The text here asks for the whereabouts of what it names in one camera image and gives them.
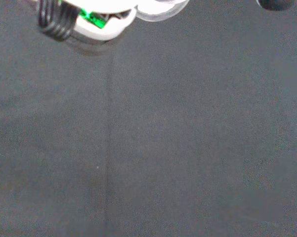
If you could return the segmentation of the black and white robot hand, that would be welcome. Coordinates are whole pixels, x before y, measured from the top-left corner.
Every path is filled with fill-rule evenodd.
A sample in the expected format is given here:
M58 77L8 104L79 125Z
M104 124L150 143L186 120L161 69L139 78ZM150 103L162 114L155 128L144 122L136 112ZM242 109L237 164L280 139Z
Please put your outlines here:
M118 37L135 19L137 0L36 0L37 24L48 37L64 41L73 32L87 39Z

